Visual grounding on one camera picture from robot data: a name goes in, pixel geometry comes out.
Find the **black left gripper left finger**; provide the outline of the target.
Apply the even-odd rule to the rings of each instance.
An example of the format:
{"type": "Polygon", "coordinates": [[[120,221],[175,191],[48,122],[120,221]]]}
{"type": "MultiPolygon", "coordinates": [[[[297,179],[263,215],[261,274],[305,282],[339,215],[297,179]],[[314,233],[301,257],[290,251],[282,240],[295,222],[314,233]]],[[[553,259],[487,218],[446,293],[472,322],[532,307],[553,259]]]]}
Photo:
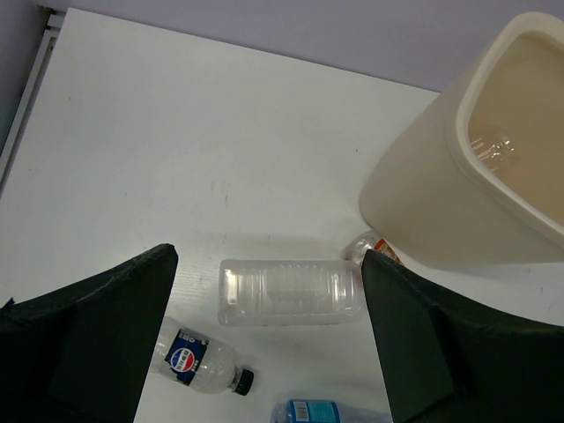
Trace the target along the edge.
{"type": "Polygon", "coordinates": [[[1,308],[3,422],[131,422],[174,283],[160,244],[1,308]]]}

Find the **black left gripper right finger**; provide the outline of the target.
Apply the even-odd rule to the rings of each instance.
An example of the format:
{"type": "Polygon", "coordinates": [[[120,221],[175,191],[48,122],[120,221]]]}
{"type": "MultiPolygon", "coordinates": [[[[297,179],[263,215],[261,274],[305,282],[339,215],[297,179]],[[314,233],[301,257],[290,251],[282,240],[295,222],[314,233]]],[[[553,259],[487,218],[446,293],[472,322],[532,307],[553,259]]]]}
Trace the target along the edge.
{"type": "Polygon", "coordinates": [[[560,422],[563,329],[511,315],[375,252],[361,266],[396,422],[560,422]]]}

